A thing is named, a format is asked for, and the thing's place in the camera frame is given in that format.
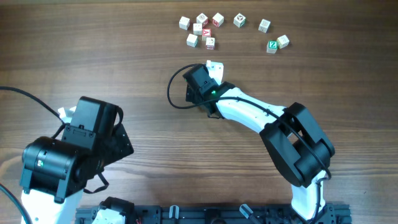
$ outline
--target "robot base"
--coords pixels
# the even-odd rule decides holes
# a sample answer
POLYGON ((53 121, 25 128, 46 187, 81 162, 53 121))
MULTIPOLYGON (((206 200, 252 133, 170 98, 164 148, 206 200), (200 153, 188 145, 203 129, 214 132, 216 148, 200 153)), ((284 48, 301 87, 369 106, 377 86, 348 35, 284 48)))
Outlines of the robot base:
MULTIPOLYGON (((181 207, 162 208, 160 206, 135 206, 135 214, 126 219, 126 223, 141 224, 253 224, 246 219, 239 207, 181 207)), ((96 214, 103 205, 93 208, 79 208, 76 211, 75 224, 93 223, 96 214)), ((294 212, 290 204, 251 207, 253 216, 262 224, 301 224, 306 223, 294 212)), ((317 224, 352 223, 349 205, 327 203, 318 214, 317 224)))

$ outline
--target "wire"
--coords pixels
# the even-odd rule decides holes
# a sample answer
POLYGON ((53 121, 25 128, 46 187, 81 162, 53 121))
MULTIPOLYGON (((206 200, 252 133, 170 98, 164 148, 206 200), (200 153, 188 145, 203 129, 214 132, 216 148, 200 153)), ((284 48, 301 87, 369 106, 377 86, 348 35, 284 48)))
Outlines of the wire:
POLYGON ((34 95, 24 91, 24 90, 20 90, 18 88, 14 88, 14 87, 0 86, 0 90, 14 91, 14 92, 17 92, 17 93, 20 93, 22 95, 25 95, 25 96, 29 97, 30 99, 40 103, 40 105, 42 105, 45 109, 47 109, 49 112, 54 114, 63 123, 62 119, 60 118, 60 115, 57 112, 55 112, 53 109, 51 109, 51 107, 46 105, 41 99, 37 98, 36 96, 34 96, 34 95))
POLYGON ((63 124, 61 124, 61 126, 58 128, 57 132, 56 132, 51 138, 52 138, 52 139, 55 139, 55 138, 61 133, 61 131, 65 129, 65 126, 66 126, 67 124, 69 124, 69 123, 63 123, 63 124))
POLYGON ((26 224, 32 224, 32 220, 30 219, 29 214, 27 213, 26 209, 24 208, 23 205, 18 201, 18 199, 3 185, 0 183, 0 190, 4 192, 8 196, 8 198, 14 202, 15 206, 18 208, 20 213, 22 214, 22 217, 24 217, 25 223, 26 224))
POLYGON ((168 99, 170 105, 172 105, 176 109, 190 109, 190 108, 195 108, 197 106, 201 106, 201 105, 204 105, 204 104, 207 104, 207 103, 217 102, 219 100, 238 100, 238 101, 242 101, 242 102, 248 103, 250 105, 253 105, 253 106, 259 108, 260 110, 263 110, 264 112, 266 112, 267 114, 273 116, 276 120, 278 120, 279 123, 283 124, 307 148, 308 152, 315 158, 315 160, 317 160, 317 162, 320 164, 321 168, 324 171, 326 171, 326 174, 328 175, 328 177, 321 178, 321 179, 319 179, 316 182, 316 184, 318 186, 317 187, 317 206, 316 206, 316 209, 315 209, 315 212, 314 212, 314 216, 311 219, 311 224, 315 223, 317 221, 318 211, 319 211, 319 208, 320 208, 320 198, 321 198, 320 190, 321 190, 321 186, 322 186, 321 182, 324 181, 324 180, 330 180, 331 179, 331 173, 330 173, 329 169, 325 166, 325 164, 318 157, 318 155, 311 149, 311 147, 304 141, 303 137, 301 137, 301 135, 299 135, 299 133, 296 132, 291 127, 291 125, 289 125, 285 121, 283 121, 278 115, 274 114, 270 109, 264 108, 264 107, 258 105, 257 103, 254 103, 254 102, 250 101, 250 100, 243 99, 243 98, 240 98, 240 97, 235 97, 235 96, 226 96, 226 97, 215 98, 215 99, 212 99, 212 100, 206 100, 206 101, 203 101, 201 103, 197 103, 197 104, 190 105, 190 106, 177 106, 177 105, 173 104, 171 99, 170 99, 170 86, 171 86, 171 83, 172 83, 174 77, 176 75, 178 75, 182 70, 185 70, 187 68, 190 68, 190 67, 193 67, 193 66, 196 66, 196 65, 199 65, 199 64, 196 63, 196 64, 191 64, 191 65, 184 66, 184 67, 180 68, 179 70, 177 70, 172 75, 172 77, 170 78, 169 84, 167 85, 167 99, 168 99))

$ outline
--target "white robotic arm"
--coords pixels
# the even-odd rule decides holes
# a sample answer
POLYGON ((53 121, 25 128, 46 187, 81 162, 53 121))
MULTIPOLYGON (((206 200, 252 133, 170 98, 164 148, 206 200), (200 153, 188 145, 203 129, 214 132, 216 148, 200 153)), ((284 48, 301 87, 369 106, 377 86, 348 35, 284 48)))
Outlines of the white robotic arm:
MULTIPOLYGON (((134 152, 118 106, 83 96, 76 107, 58 112, 63 124, 57 133, 36 139, 22 154, 21 200, 35 224, 70 223, 83 192, 93 194, 108 187, 102 176, 104 166, 134 152), (114 126, 117 114, 119 123, 114 126), (59 141, 56 137, 62 129, 59 141), (87 181, 95 175, 104 186, 94 192, 86 190, 87 181)), ((112 212, 101 213, 96 214, 98 219, 112 212)), ((108 220, 122 223, 116 222, 120 217, 113 218, 108 220)))
POLYGON ((240 100, 218 100, 215 103, 204 105, 204 109, 208 110, 208 116, 218 114, 224 119, 237 121, 261 135, 276 168, 292 184, 292 208, 304 220, 311 220, 316 214, 317 200, 319 199, 320 202, 318 211, 325 206, 323 187, 320 187, 320 195, 317 195, 317 184, 319 184, 318 180, 324 178, 326 172, 314 162, 315 159, 306 151, 302 142, 297 141, 293 145, 289 143, 287 138, 291 132, 283 127, 276 117, 270 116, 258 106, 246 103, 242 99, 269 109, 279 119, 282 117, 285 123, 294 126, 297 132, 302 131, 305 135, 303 138, 308 141, 318 156, 321 154, 323 162, 329 166, 330 157, 334 154, 334 147, 325 133, 321 131, 304 106, 295 103, 286 108, 262 102, 246 95, 230 83, 222 83, 224 70, 222 63, 207 61, 206 68, 208 75, 200 66, 193 67, 183 75, 188 84, 187 101, 201 103, 217 98, 239 98, 240 100))

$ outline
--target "wood grain surface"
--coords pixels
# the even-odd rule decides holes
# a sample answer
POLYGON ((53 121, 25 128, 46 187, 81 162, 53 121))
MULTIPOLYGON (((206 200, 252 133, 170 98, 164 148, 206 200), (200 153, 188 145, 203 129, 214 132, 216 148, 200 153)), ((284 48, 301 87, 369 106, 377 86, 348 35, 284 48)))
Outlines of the wood grain surface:
MULTIPOLYGON (((351 205, 355 223, 398 219, 398 2, 220 1, 0 7, 0 85, 28 91, 52 108, 89 96, 119 105, 135 153, 106 168, 108 196, 136 205, 290 203, 258 134, 166 99, 170 76, 206 60, 223 62, 224 78, 262 101, 304 104, 336 148, 328 202, 351 205), (186 45, 181 16, 225 16, 212 28, 216 50, 186 45), (238 29, 237 13, 247 17, 238 29), (261 19, 269 33, 258 31, 261 19), (266 53, 268 40, 290 45, 266 53)), ((184 102, 185 82, 172 85, 184 102)), ((0 182, 18 197, 23 149, 51 136, 59 121, 36 102, 0 92, 0 182)), ((89 189, 101 185, 99 178, 89 189)), ((0 194, 0 223, 18 223, 0 194)))

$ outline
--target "wooden block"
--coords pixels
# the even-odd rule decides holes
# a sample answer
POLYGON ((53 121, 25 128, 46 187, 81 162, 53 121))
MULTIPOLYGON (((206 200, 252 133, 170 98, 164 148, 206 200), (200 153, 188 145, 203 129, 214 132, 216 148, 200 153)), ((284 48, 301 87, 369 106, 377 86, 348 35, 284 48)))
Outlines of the wooden block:
POLYGON ((187 38, 187 45, 191 47, 196 47, 198 43, 198 36, 189 34, 187 38))
POLYGON ((211 29, 203 29, 201 33, 201 39, 206 40, 207 37, 211 37, 211 29))
POLYGON ((193 24, 193 34, 195 35, 201 35, 201 24, 193 24))
POLYGON ((239 28, 242 27, 245 22, 246 22, 246 17, 240 13, 236 15, 234 18, 234 24, 239 28))
POLYGON ((204 15, 203 13, 201 13, 201 14, 197 17, 197 23, 202 24, 202 27, 204 27, 208 22, 209 22, 209 20, 208 20, 207 16, 204 15))
POLYGON ((188 30, 189 25, 190 25, 189 18, 186 18, 186 17, 182 16, 181 19, 180 19, 180 28, 188 30))
POLYGON ((259 31, 261 31, 263 33, 266 33, 270 25, 271 25, 271 22, 269 22, 268 20, 263 19, 261 21, 261 23, 260 23, 259 31))
POLYGON ((274 54, 274 53, 276 53, 276 50, 278 50, 278 43, 274 40, 268 41, 267 53, 274 54))
POLYGON ((224 22, 224 16, 217 12, 215 16, 213 16, 213 24, 217 27, 220 27, 224 22))
POLYGON ((278 39, 276 39, 276 41, 278 42, 279 49, 286 47, 290 42, 286 35, 283 35, 282 37, 278 37, 278 39))
POLYGON ((216 45, 216 39, 214 37, 207 37, 206 39, 206 49, 214 50, 216 45))

